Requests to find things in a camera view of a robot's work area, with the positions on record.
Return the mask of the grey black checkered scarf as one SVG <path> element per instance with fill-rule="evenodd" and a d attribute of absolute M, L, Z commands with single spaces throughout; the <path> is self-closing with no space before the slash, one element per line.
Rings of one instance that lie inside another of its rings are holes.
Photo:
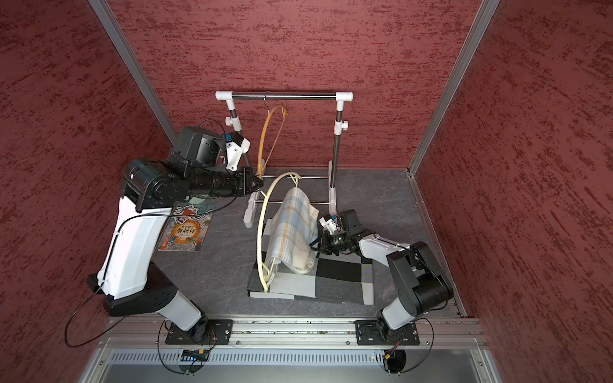
<path fill-rule="evenodd" d="M 313 268 L 307 274 L 295 274 L 285 264 L 279 264 L 268 293 L 263 290 L 257 266 L 254 266 L 247 284 L 247 295 L 251 298 L 373 306 L 374 265 L 371 260 L 354 253 L 318 253 L 314 257 Z"/>

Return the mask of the blue plaid fringed scarf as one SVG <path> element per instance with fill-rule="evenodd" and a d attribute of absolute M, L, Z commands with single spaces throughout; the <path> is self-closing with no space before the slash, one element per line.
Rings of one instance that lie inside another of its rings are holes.
<path fill-rule="evenodd" d="M 266 266 L 283 264 L 295 274 L 307 274 L 314 266 L 311 243 L 319 236 L 319 210 L 311 205 L 306 193 L 290 189 L 274 215 L 270 228 Z"/>

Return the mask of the light cream wooden hanger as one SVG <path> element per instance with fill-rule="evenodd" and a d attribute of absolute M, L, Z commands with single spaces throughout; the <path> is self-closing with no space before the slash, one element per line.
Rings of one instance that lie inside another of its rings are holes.
<path fill-rule="evenodd" d="M 270 292 L 271 282 L 275 276 L 275 262 L 267 261 L 267 257 L 264 253 L 268 253 L 268 245 L 271 242 L 271 233 L 274 228 L 271 224 L 273 218 L 267 216 L 268 205 L 272 203 L 271 196 L 275 190 L 277 184 L 282 179 L 290 179 L 295 184 L 299 185 L 299 181 L 302 179 L 301 175 L 297 172 L 285 172 L 280 176 L 274 178 L 269 185 L 267 191 L 260 192 L 260 196 L 263 197 L 260 208 L 260 218 L 257 226 L 257 241 L 256 241 L 256 269 L 260 285 L 263 288 L 263 293 Z"/>

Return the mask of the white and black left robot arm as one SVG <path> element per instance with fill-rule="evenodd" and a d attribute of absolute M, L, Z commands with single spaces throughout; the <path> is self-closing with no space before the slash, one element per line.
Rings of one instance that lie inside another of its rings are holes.
<path fill-rule="evenodd" d="M 178 203 L 193 196 L 238 199 L 263 187 L 251 166 L 240 165 L 249 148 L 241 129 L 228 133 L 185 127 L 167 159 L 137 159 L 127 165 L 107 257 L 87 279 L 92 291 L 103 295 L 109 315 L 156 313 L 190 342 L 207 341 L 206 314 L 153 263 L 153 255 Z"/>

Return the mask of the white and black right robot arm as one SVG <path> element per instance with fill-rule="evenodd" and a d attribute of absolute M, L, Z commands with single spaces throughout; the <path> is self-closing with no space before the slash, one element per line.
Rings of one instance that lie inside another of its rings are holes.
<path fill-rule="evenodd" d="M 425 313 L 445 308 L 453 288 L 430 247 L 401 244 L 365 228 L 356 211 L 319 219 L 320 235 L 312 244 L 325 255 L 355 254 L 389 268 L 397 298 L 378 311 L 377 319 L 356 325 L 359 344 L 393 345 L 409 339 Z"/>

